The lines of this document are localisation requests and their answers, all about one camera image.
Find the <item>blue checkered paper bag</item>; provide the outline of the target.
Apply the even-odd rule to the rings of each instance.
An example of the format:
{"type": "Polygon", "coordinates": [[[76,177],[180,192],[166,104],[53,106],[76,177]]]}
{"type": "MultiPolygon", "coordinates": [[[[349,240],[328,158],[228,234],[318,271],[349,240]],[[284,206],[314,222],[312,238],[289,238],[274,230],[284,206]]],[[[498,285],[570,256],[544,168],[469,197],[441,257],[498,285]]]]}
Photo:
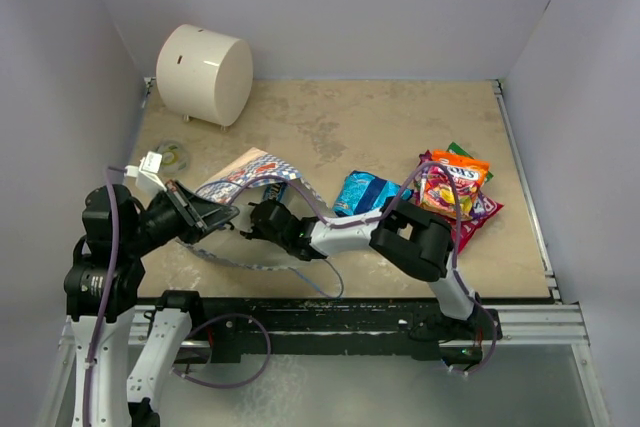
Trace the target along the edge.
{"type": "Polygon", "coordinates": [[[287,255],[282,249],[266,241],[248,242],[240,236],[240,232],[250,225],[249,204],[263,201],[265,187],[278,182],[288,185],[282,203],[292,213],[302,217],[334,216],[327,202],[296,167],[275,155],[251,148],[196,189],[196,194],[203,198],[237,207],[240,211],[238,217],[220,232],[217,239],[208,237],[194,245],[181,245],[197,258],[211,264],[256,272],[289,271],[321,296],[329,299],[341,298],[345,284],[337,270],[333,272],[337,277],[339,291],[330,294],[302,273],[306,262],[287,255]]]}

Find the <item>teal blue snack bag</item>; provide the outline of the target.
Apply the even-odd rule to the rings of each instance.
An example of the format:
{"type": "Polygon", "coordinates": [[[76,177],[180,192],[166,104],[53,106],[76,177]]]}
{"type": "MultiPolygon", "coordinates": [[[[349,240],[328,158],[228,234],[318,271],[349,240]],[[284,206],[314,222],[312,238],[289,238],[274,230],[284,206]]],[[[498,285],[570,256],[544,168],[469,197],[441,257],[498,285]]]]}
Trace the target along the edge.
{"type": "Polygon", "coordinates": [[[368,172],[352,171],[344,180],[332,206],[338,217],[349,217],[379,210],[400,192],[400,185],[368,172]]]}

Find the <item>orange Fox's fruits candy bag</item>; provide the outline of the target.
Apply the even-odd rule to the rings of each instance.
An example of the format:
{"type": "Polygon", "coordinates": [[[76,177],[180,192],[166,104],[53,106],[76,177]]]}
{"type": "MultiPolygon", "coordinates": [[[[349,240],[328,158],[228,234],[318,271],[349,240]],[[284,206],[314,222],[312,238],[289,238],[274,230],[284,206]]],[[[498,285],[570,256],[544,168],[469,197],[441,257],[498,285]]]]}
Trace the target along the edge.
{"type": "Polygon", "coordinates": [[[454,178],[474,181],[478,184],[481,191],[482,186],[485,184],[487,173],[490,170],[489,162],[468,158],[443,150],[436,150],[431,154],[431,162],[437,162],[437,165],[430,165],[428,167],[427,179],[431,180],[437,176],[444,176],[450,183],[454,200],[458,198],[454,178]]]}

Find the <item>green Fox's candy bag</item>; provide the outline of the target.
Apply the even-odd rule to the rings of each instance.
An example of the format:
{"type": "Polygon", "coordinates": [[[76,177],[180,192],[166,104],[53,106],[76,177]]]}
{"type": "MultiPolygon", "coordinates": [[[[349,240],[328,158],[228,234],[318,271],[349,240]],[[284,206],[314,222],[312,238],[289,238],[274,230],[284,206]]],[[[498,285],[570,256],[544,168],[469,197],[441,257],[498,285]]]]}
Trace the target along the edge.
{"type": "MultiPolygon", "coordinates": [[[[461,156],[465,156],[465,157],[474,159],[474,156],[472,156],[469,152],[467,152],[463,147],[461,147],[456,142],[451,142],[448,145],[448,147],[446,148],[446,151],[450,152],[450,153],[453,153],[453,154],[457,154],[457,155],[461,155],[461,156]]],[[[493,173],[491,171],[488,171],[487,176],[486,176],[486,182],[490,182],[493,178],[494,178],[493,173]]]]}

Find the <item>red Real snack bag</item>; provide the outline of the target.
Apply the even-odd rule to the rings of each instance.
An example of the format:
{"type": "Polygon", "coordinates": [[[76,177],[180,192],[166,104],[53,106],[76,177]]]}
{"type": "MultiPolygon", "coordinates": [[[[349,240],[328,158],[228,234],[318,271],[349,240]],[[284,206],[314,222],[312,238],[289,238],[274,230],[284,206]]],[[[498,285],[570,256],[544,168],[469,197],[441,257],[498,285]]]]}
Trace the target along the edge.
{"type": "MultiPolygon", "coordinates": [[[[503,205],[494,201],[495,210],[493,213],[481,220],[472,220],[470,216],[471,208],[481,192],[479,186],[474,181],[465,181],[460,178],[454,178],[456,193],[460,202],[461,209],[461,233],[459,251],[462,252],[474,234],[484,226],[492,217],[494,217],[503,205]]],[[[451,190],[449,181],[444,176],[437,176],[435,179],[428,180],[421,202],[418,201],[418,177],[414,180],[415,201],[416,204],[432,214],[439,220],[448,224],[451,229],[452,240],[456,239],[456,210],[454,194],[451,190]]]]}

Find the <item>purple Fox's berries candy bag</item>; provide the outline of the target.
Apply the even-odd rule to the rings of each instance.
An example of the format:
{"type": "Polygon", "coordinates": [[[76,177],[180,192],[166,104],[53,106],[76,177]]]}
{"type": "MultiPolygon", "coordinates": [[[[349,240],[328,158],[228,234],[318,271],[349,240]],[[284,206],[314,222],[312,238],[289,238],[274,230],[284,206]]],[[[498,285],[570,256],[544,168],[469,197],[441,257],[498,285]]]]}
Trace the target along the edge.
{"type": "Polygon", "coordinates": [[[470,216],[472,220],[481,220],[489,217],[495,210],[494,201],[484,193],[479,192],[471,208],[470,216]]]}

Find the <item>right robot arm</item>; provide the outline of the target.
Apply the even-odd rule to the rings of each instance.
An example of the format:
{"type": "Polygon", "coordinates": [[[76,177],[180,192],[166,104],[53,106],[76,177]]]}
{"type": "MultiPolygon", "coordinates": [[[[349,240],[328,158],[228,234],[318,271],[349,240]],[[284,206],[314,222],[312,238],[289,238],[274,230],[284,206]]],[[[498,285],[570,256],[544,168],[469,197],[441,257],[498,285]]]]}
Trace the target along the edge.
{"type": "Polygon", "coordinates": [[[250,227],[241,235],[270,242],[310,262],[352,251],[373,250],[434,293],[446,330],[456,338],[498,338],[496,322],[457,268],[450,224],[408,201],[350,217],[296,217],[275,200],[252,204],[250,227]]]}

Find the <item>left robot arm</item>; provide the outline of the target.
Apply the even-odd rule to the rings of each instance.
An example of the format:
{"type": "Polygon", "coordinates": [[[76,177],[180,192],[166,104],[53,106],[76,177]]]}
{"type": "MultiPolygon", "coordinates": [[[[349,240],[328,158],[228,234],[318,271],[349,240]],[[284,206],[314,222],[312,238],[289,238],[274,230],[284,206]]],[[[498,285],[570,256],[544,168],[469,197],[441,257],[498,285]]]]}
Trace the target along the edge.
{"type": "Polygon", "coordinates": [[[129,365],[129,338],[145,275],[142,259],[178,239],[196,244],[238,216],[235,206],[197,196],[170,181],[148,206],[122,184],[85,199],[85,234],[64,280],[76,345],[76,426],[158,426],[159,397],[184,339],[202,334],[196,291],[166,291],[151,315],[148,339],[129,365]]]}

